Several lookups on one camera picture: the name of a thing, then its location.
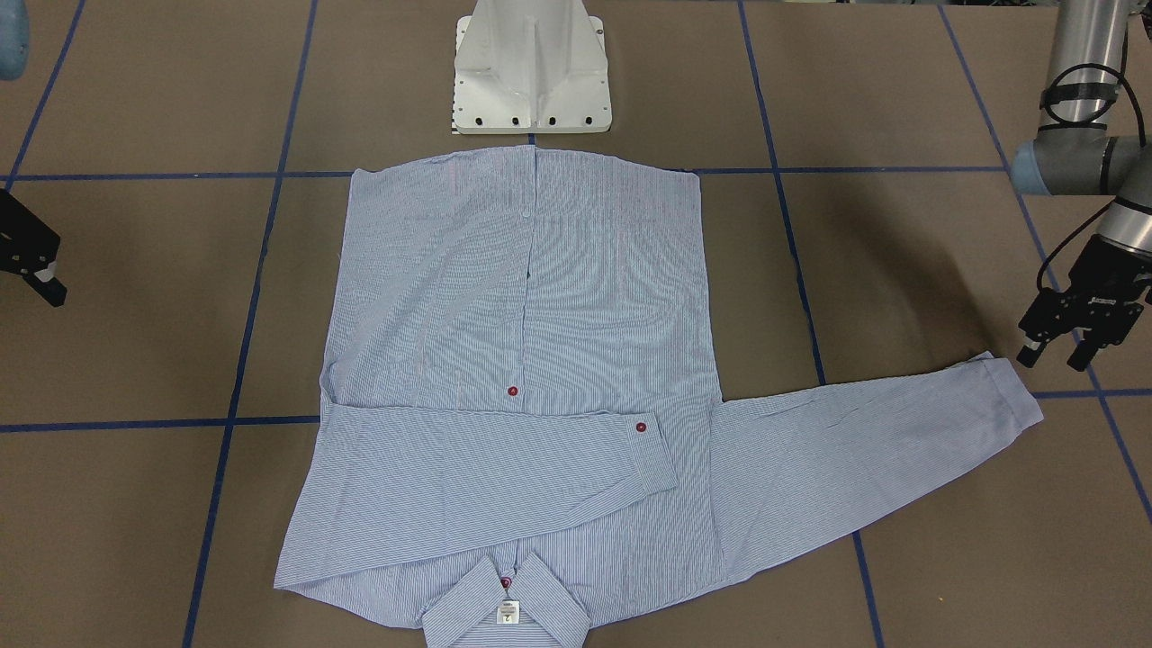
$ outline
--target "shirt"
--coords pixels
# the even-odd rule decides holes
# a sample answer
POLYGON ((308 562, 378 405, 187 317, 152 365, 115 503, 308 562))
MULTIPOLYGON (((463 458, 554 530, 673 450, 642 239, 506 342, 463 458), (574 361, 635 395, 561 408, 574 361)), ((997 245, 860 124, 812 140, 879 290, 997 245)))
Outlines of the shirt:
POLYGON ((576 648, 859 529, 1041 420, 988 354, 723 402, 699 199, 692 174, 535 146, 357 171, 275 587, 431 647, 576 648), (506 600, 518 623, 498 623, 506 600))

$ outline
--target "folded shirt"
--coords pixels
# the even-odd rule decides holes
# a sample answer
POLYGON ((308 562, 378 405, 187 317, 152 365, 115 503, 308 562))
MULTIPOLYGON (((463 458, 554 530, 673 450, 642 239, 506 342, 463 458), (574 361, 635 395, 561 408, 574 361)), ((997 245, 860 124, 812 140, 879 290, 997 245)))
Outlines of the folded shirt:
POLYGON ((576 648, 859 529, 1043 419, 988 354, 723 402, 699 197, 692 174, 535 146, 357 171, 275 587, 432 647, 576 648))

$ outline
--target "cable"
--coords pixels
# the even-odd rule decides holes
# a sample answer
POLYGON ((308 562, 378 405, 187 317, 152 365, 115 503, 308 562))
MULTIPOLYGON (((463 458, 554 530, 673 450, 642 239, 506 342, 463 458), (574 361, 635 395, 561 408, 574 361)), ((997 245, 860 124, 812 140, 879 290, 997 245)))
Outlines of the cable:
MULTIPOLYGON (((1052 83, 1048 84, 1048 88, 1047 88, 1047 90, 1045 90, 1045 93, 1047 95, 1049 92, 1053 92, 1060 85, 1060 82, 1064 80, 1064 77, 1067 77, 1068 75, 1070 75, 1074 71, 1079 71, 1082 69, 1100 70, 1100 71, 1102 71, 1105 74, 1109 74, 1109 75, 1116 77, 1116 83, 1119 83, 1124 89, 1124 92, 1128 95, 1128 101, 1132 105, 1132 113, 1136 115, 1136 133, 1137 133, 1137 137, 1138 137, 1139 143, 1140 143, 1140 148, 1143 149, 1144 146, 1147 145, 1147 134, 1146 134, 1145 128, 1144 128, 1144 111, 1140 110, 1140 103, 1139 103, 1139 100, 1136 99, 1136 91, 1132 90, 1132 84, 1129 83, 1128 78, 1124 76, 1124 70, 1126 70, 1127 67, 1128 67, 1128 37, 1126 36, 1124 37, 1124 45, 1123 45, 1123 53, 1122 53, 1122 56, 1121 56, 1121 60, 1120 60, 1120 69, 1119 70, 1115 69, 1115 68, 1111 68, 1108 66, 1101 65, 1101 63, 1079 63, 1079 65, 1075 65, 1075 66, 1066 69, 1064 71, 1058 74, 1056 77, 1052 80, 1052 83)), ((1056 123, 1060 123, 1060 125, 1063 125, 1063 126, 1081 126, 1081 125, 1084 125, 1084 123, 1091 123, 1091 122, 1100 119, 1101 116, 1104 116, 1105 113, 1107 113, 1109 110, 1112 110, 1112 106, 1114 104, 1115 104, 1115 101, 1106 100, 1102 108, 1100 108, 1098 111, 1094 111, 1091 114, 1084 116, 1083 119, 1078 119, 1078 120, 1069 120, 1069 119, 1064 119, 1064 118, 1058 115, 1055 113, 1055 111, 1053 110, 1053 106, 1055 106, 1055 104, 1048 104, 1047 101, 1045 101, 1045 104, 1044 104, 1044 112, 1047 113, 1047 115, 1051 116, 1052 120, 1055 121, 1056 123)))
POLYGON ((1073 239, 1075 239, 1076 236, 1079 236, 1081 232, 1087 229, 1089 225, 1092 225, 1093 223, 1096 223, 1096 220, 1098 218, 1100 218, 1101 216, 1104 216, 1104 212, 1108 211, 1108 208, 1111 205, 1112 205, 1112 202, 1109 202, 1108 204, 1104 205, 1102 208, 1100 208, 1100 211, 1093 213, 1091 217, 1089 217, 1087 220, 1085 220, 1084 223, 1082 223, 1079 227, 1077 227, 1076 229, 1073 229, 1073 233, 1069 234, 1068 236, 1066 236, 1063 241, 1060 241, 1060 244, 1056 246, 1055 249, 1052 250, 1052 254, 1049 254, 1044 259, 1044 263, 1040 264, 1040 270, 1036 273, 1036 292, 1039 293, 1040 291, 1044 289, 1044 271, 1047 270, 1049 265, 1052 265, 1052 261, 1056 258, 1056 255, 1060 254, 1060 250, 1064 249, 1064 247, 1068 243, 1073 242, 1073 239))

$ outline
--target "shirt label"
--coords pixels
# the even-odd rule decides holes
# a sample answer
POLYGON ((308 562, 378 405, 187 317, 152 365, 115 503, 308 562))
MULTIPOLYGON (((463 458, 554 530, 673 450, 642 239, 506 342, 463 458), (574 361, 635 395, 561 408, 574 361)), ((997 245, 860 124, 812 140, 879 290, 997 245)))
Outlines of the shirt label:
POLYGON ((497 609, 497 624, 518 624, 520 601, 505 601, 497 609))

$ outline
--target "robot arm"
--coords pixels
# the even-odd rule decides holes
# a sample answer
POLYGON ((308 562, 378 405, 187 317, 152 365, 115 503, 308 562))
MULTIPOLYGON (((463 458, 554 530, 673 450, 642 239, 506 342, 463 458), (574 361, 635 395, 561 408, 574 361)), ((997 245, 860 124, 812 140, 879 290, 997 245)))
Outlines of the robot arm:
POLYGON ((1124 341, 1152 282, 1152 152, 1145 146, 1143 123, 1138 136, 1107 136, 1108 110, 1120 89, 1131 95, 1123 78, 1131 7, 1130 0, 1061 5, 1040 127, 1013 163, 1013 183, 1021 193, 1116 195, 1073 233, 1102 216, 1069 272, 1068 288, 1046 288, 1043 277, 1037 278, 1039 293, 1020 322, 1026 340, 1017 360, 1025 367, 1034 366, 1056 337, 1082 330, 1068 364, 1083 371, 1099 349, 1124 341))

